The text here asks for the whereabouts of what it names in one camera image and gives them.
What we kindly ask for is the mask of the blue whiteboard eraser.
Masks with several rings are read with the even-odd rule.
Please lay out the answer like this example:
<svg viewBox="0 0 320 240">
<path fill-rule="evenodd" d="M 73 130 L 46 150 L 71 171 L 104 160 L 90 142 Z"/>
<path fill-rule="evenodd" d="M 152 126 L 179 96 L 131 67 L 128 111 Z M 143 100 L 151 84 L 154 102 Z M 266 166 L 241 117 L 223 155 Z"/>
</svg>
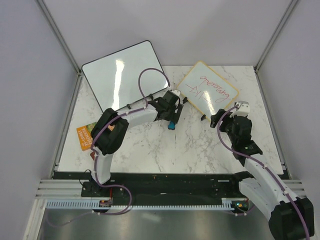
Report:
<svg viewBox="0 0 320 240">
<path fill-rule="evenodd" d="M 170 121 L 169 124 L 168 124 L 168 129 L 169 130 L 175 130 L 175 128 L 176 128 L 176 124 L 174 122 Z"/>
</svg>

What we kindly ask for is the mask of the yellow framed whiteboard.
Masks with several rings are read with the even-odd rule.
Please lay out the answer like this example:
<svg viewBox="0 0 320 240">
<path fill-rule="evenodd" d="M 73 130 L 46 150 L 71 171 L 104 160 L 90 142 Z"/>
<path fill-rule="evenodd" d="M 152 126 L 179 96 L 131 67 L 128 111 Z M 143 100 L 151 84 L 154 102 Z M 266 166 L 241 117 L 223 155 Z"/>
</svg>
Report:
<svg viewBox="0 0 320 240">
<path fill-rule="evenodd" d="M 208 120 L 239 95 L 238 89 L 203 61 L 189 70 L 176 89 Z"/>
</svg>

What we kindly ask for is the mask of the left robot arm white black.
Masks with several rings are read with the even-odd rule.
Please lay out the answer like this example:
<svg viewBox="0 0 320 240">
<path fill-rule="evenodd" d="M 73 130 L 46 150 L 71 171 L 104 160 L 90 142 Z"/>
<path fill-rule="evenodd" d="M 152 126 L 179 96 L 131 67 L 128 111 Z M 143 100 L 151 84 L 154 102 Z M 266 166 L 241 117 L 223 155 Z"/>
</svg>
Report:
<svg viewBox="0 0 320 240">
<path fill-rule="evenodd" d="M 121 147 L 127 130 L 144 123 L 164 120 L 168 128 L 174 130 L 179 121 L 183 104 L 179 90 L 169 90 L 164 96 L 146 102 L 141 108 L 118 112 L 112 108 L 104 111 L 91 130 L 92 145 L 90 154 L 94 160 L 92 178 L 95 182 L 92 191 L 99 197 L 110 191 L 107 181 L 111 178 L 111 164 L 114 153 Z"/>
</svg>

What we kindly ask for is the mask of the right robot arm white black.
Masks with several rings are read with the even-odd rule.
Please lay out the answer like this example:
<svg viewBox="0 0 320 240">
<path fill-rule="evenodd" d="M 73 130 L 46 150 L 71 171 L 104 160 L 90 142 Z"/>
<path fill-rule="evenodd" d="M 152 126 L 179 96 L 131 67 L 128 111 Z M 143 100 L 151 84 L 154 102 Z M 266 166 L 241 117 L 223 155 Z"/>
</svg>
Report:
<svg viewBox="0 0 320 240">
<path fill-rule="evenodd" d="M 226 133 L 231 142 L 222 145 L 232 152 L 246 169 L 245 178 L 229 184 L 235 197 L 246 196 L 265 216 L 276 240 L 310 239 L 315 235 L 314 206 L 307 197 L 299 197 L 267 163 L 262 150 L 251 139 L 252 122 L 248 112 L 235 105 L 219 109 L 210 117 L 212 128 L 220 136 Z"/>
</svg>

